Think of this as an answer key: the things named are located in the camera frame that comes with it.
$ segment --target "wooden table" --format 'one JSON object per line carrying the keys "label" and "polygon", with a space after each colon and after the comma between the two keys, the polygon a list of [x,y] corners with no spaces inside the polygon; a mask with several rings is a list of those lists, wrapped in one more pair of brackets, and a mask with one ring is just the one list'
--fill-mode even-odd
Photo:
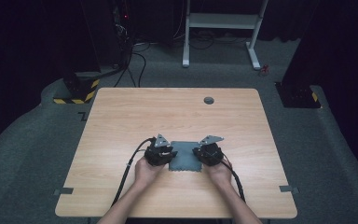
{"label": "wooden table", "polygon": [[[214,103],[204,103],[205,97]],[[246,202],[260,218],[297,214],[282,163],[253,89],[102,88],[80,139],[56,207],[60,217],[101,217],[109,209],[133,151],[161,133],[168,141],[218,143],[241,179]],[[134,164],[123,192],[134,180]],[[133,208],[130,217],[231,217],[203,172],[172,172],[168,165]]]}

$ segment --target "dark background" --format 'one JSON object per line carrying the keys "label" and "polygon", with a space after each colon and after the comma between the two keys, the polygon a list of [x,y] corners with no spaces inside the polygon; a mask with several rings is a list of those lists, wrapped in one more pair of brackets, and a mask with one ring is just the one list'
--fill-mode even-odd
{"label": "dark background", "polygon": [[[181,10],[180,4],[171,2],[174,7],[167,12]],[[251,7],[245,10],[255,10],[259,4],[256,0],[248,2]],[[290,64],[295,68],[291,69],[292,84],[323,87],[337,123],[358,159],[358,1],[318,3],[269,1],[259,39],[279,37],[288,41],[303,37]],[[236,13],[244,6],[242,1],[193,4],[196,11],[199,7],[204,12],[223,9]],[[41,30],[45,22],[42,12],[41,1],[0,1],[0,133],[40,104],[40,92],[62,77],[48,54]],[[172,24],[178,23],[177,14]]]}

